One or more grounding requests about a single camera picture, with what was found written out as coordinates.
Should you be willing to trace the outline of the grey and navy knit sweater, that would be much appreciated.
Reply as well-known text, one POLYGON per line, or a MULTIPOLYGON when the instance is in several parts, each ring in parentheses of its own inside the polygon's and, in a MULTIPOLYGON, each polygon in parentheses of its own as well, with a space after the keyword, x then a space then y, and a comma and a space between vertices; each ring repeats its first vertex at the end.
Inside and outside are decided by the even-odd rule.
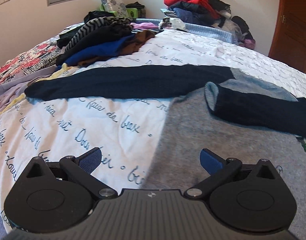
POLYGON ((290 227, 306 239, 306 99, 286 89, 218 66, 95 68, 25 90, 51 102, 107 98, 138 103, 141 110, 108 116, 113 131, 90 124, 103 152, 95 176, 116 191, 123 188, 185 190, 207 176, 200 160, 208 148, 245 163, 273 162, 297 202, 290 227))

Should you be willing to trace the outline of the striped black blue clothes pile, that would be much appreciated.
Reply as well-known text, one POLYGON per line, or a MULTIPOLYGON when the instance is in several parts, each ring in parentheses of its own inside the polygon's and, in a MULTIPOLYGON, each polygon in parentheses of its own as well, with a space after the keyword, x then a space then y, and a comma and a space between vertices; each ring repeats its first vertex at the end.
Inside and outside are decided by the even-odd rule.
POLYGON ((64 53, 56 58, 56 66, 87 67, 96 61, 131 55, 155 37, 151 30, 133 32, 131 19, 113 14, 95 17, 89 13, 84 25, 69 42, 64 42, 64 53))

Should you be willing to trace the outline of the white quilt with script print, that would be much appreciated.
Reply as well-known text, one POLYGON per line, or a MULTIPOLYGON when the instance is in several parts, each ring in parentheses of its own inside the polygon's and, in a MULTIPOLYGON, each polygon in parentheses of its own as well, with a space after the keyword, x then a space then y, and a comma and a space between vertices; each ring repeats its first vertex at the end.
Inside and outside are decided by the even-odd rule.
POLYGON ((290 227, 306 239, 306 140, 211 116, 202 89, 178 99, 21 98, 0 115, 0 239, 10 231, 3 203, 35 156, 58 161, 94 147, 103 158, 93 175, 110 187, 185 190, 207 172, 208 148, 244 163, 271 160, 297 202, 290 227))

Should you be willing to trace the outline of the floral red bedsheet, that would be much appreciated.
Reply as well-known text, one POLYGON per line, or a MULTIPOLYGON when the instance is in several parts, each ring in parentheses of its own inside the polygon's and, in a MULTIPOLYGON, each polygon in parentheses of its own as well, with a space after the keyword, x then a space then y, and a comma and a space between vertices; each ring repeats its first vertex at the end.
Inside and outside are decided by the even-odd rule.
POLYGON ((56 41, 47 40, 36 45, 0 67, 0 85, 52 66, 60 54, 56 41))

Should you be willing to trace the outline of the brown wooden door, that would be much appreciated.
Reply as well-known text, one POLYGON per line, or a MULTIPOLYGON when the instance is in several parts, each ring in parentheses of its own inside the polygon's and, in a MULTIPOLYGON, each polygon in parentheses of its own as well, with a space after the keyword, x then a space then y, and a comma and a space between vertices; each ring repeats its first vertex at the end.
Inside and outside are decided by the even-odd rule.
POLYGON ((306 0, 280 0, 269 57, 306 74, 306 0))

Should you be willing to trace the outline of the light blue quilted blanket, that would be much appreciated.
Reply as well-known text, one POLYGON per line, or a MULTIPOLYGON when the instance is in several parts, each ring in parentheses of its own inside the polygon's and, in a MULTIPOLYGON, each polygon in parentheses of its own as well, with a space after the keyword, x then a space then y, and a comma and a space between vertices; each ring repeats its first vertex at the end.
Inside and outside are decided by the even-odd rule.
POLYGON ((203 25, 185 23, 185 28, 188 33, 196 34, 200 36, 214 38, 223 42, 238 44, 238 39, 227 31, 216 29, 213 27, 207 27, 203 25))

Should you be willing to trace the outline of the white plastic bag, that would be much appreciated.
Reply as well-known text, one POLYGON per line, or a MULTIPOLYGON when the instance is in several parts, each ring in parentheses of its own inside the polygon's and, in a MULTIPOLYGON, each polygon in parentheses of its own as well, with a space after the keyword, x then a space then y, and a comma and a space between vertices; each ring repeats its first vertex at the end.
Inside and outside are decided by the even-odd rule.
POLYGON ((185 23, 179 19, 174 17, 165 17, 163 18, 160 23, 158 24, 159 29, 176 29, 176 30, 186 30, 185 23))

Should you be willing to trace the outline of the pink purple garment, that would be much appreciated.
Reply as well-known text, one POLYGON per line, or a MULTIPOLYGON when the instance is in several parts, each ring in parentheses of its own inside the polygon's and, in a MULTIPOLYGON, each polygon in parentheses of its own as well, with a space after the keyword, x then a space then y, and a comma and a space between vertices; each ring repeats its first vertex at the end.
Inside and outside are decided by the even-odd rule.
POLYGON ((140 30, 157 30, 159 27, 151 22, 143 22, 143 23, 131 23, 131 26, 134 29, 140 30))

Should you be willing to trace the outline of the green plastic stool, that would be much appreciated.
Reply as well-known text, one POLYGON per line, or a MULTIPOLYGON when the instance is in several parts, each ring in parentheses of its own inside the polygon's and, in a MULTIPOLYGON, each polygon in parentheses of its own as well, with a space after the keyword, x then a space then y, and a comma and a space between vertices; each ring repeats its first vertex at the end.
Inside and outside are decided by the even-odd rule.
MULTIPOLYGON (((105 11, 103 5, 100 5, 99 10, 105 11)), ((112 13, 114 16, 118 16, 118 13, 116 11, 109 11, 109 12, 112 13)), ((127 13, 129 18, 139 18, 139 11, 136 8, 127 8, 127 13)))

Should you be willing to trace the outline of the floral white pillow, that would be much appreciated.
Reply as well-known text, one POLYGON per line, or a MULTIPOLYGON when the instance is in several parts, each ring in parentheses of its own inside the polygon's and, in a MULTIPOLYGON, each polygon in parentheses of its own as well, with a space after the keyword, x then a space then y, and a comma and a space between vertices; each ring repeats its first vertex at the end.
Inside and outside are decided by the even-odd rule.
POLYGON ((101 0, 105 11, 114 11, 118 17, 128 17, 126 5, 123 0, 101 0))

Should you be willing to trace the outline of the dark clothes heap by wall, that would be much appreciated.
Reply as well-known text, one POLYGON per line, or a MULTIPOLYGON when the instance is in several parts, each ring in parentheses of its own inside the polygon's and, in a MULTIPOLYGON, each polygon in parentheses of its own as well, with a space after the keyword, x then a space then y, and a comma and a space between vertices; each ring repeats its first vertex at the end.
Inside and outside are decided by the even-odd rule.
POLYGON ((232 34, 239 46, 254 50, 256 41, 249 26, 239 16, 231 14, 231 6, 222 0, 164 0, 168 17, 179 18, 184 23, 213 27, 232 34))

